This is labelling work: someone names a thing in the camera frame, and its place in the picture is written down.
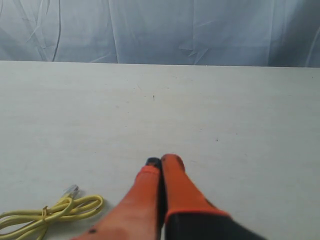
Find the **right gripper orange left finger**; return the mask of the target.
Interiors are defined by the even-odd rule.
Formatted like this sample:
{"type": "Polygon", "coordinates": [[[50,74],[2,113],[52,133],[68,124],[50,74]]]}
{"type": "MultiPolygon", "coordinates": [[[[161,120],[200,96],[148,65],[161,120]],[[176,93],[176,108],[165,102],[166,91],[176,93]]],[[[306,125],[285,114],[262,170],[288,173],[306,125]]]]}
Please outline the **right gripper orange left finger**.
{"type": "Polygon", "coordinates": [[[162,163],[147,159],[124,198],[76,240],[159,240],[163,227],[162,163]]]}

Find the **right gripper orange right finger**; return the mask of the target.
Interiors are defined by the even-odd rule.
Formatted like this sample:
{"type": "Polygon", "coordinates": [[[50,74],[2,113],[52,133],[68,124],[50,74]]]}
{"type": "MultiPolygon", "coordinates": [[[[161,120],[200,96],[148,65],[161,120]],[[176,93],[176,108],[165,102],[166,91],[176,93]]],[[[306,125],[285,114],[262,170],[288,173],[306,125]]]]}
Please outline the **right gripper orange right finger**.
{"type": "Polygon", "coordinates": [[[167,203],[165,239],[263,239],[207,200],[186,174],[184,163],[178,155],[165,154],[161,163],[167,203]]]}

